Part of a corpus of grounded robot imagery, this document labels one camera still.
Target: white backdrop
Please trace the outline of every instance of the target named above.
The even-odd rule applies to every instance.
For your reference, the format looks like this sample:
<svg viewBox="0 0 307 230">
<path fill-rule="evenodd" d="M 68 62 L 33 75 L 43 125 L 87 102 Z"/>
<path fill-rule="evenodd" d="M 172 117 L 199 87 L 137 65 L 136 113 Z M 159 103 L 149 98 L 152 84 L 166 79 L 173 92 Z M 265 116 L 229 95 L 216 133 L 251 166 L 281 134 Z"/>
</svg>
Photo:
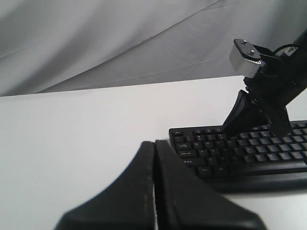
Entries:
<svg viewBox="0 0 307 230">
<path fill-rule="evenodd" d="M 234 38 L 276 48 L 305 0 L 2 0 L 0 95 L 235 75 Z"/>
</svg>

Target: white table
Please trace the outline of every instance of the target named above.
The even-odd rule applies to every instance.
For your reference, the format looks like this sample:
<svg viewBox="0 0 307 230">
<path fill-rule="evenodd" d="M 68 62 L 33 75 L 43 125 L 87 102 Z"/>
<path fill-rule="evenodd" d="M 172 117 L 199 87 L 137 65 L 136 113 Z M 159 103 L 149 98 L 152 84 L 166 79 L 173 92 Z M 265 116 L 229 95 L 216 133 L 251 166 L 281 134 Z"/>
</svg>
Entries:
<svg viewBox="0 0 307 230">
<path fill-rule="evenodd" d="M 242 76 L 0 98 L 0 229 L 49 230 L 172 127 L 220 125 Z M 307 92 L 289 106 L 307 118 Z M 270 230 L 304 230 L 307 192 L 227 195 Z"/>
</svg>

